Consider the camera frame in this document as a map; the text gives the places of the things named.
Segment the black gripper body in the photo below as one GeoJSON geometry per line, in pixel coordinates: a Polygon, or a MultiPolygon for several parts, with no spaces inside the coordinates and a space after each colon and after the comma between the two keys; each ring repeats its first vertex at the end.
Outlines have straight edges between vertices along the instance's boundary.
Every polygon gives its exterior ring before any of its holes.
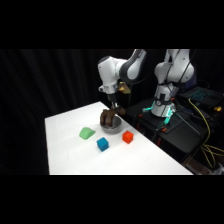
{"type": "Polygon", "coordinates": [[[117,104],[118,103],[118,99],[117,99],[117,94],[116,93],[112,93],[112,94],[108,94],[107,95],[108,100],[113,104],[117,104]]]}

